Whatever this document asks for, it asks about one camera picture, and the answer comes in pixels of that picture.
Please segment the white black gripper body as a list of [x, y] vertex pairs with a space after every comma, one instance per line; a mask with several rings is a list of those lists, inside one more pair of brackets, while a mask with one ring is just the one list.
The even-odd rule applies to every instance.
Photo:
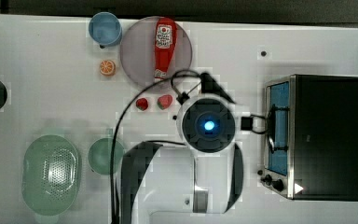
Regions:
[[226, 93], [226, 91], [217, 83], [217, 81], [209, 73], [200, 74], [200, 83], [202, 93], [215, 94], [234, 104], [233, 99]]

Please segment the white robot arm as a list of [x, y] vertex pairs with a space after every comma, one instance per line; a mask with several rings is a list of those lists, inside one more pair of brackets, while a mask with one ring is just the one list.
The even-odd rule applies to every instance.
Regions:
[[179, 143], [143, 141], [111, 180], [112, 224], [149, 224], [155, 212], [224, 214], [241, 196], [243, 160], [235, 103], [207, 73], [201, 94], [179, 95]]

